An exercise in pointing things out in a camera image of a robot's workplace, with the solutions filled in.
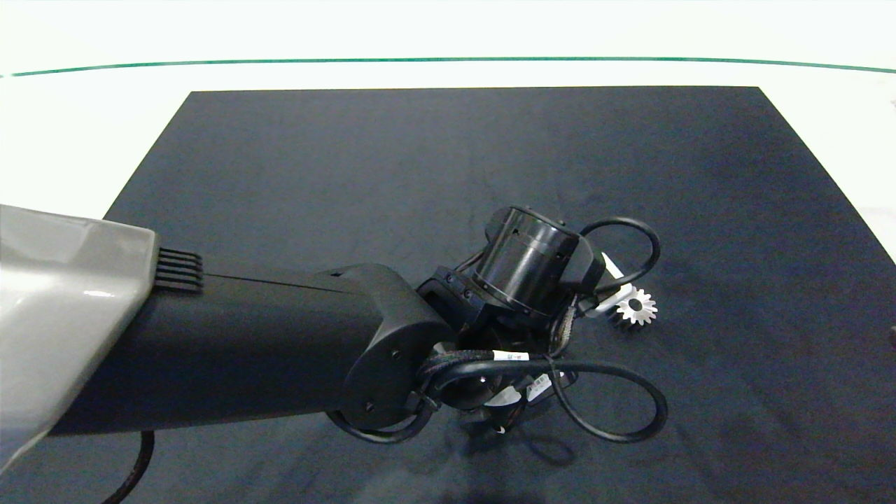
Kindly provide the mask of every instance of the green line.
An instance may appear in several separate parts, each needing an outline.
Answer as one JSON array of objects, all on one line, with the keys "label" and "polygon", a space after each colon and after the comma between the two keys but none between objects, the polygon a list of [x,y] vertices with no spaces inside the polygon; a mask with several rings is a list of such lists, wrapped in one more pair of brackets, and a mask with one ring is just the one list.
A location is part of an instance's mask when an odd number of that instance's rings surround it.
[{"label": "green line", "polygon": [[740,59],[733,57],[677,57],[677,56],[483,56],[483,57],[322,57],[287,59],[212,59],[197,61],[152,61],[148,63],[120,63],[116,65],[73,66],[55,70],[34,70],[9,74],[11,77],[28,75],[64,74],[87,70],[108,70],[111,68],[139,68],[142,66],[186,66],[186,65],[244,65],[267,63],[438,63],[477,61],[677,61],[696,63],[741,63],[749,65],[808,66],[834,70],[855,70],[896,74],[896,68],[876,66],[830,65],[827,63],[806,63],[802,61],[775,61],[770,59]]}]

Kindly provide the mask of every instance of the metal gear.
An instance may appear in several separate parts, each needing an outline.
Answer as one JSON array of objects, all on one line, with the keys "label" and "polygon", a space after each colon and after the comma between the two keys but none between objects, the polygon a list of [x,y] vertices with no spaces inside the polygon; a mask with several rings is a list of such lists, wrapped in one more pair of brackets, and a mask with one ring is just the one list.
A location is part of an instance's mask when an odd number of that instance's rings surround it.
[{"label": "metal gear", "polygon": [[638,289],[619,301],[616,310],[611,310],[610,314],[616,325],[623,329],[641,328],[657,317],[657,302],[644,289]]}]

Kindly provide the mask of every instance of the black table mat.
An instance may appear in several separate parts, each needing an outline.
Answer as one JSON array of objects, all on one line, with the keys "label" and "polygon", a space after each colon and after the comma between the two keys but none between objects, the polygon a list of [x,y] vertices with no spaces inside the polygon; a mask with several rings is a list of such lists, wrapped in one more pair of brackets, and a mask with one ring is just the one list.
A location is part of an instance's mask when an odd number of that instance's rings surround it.
[{"label": "black table mat", "polygon": [[[630,215],[661,236],[637,282],[658,321],[623,336],[587,319],[573,343],[660,386],[659,436],[591,439],[557,404],[504,437],[468,436],[446,409],[394,447],[321,414],[162,431],[129,502],[896,499],[896,266],[756,88],[195,92],[107,218],[171,247],[305,271],[377,262],[416,285],[508,204],[575,227]],[[594,241],[624,270],[647,252],[621,230]],[[632,392],[587,377],[571,397],[624,428],[649,413]],[[66,461],[81,472],[11,491],[99,501],[136,438],[47,440],[17,488],[77,470]]]}]

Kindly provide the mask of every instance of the white label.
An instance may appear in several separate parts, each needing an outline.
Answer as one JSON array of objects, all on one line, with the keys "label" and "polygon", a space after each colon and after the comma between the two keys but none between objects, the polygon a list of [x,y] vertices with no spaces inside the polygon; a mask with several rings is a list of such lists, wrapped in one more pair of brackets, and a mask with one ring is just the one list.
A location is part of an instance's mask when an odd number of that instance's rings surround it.
[{"label": "white label", "polygon": [[503,352],[493,350],[496,361],[528,361],[529,355],[526,352]]},{"label": "white label", "polygon": [[535,378],[535,381],[526,387],[526,400],[531,401],[532,399],[535,399],[549,388],[551,388],[551,378],[545,373],[540,377]]},{"label": "white label", "polygon": [[507,406],[508,404],[517,404],[522,399],[522,394],[513,387],[507,387],[497,395],[492,397],[486,403],[486,406]]}]

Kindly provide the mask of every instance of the black cylindrical motor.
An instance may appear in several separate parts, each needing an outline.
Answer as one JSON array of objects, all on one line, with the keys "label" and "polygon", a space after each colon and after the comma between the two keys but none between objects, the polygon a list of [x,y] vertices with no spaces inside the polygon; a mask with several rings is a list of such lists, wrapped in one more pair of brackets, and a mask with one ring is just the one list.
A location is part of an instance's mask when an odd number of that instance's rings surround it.
[{"label": "black cylindrical motor", "polygon": [[560,278],[579,245],[578,233],[529,209],[511,206],[492,217],[488,245],[473,280],[526,315],[553,316],[563,301]]}]

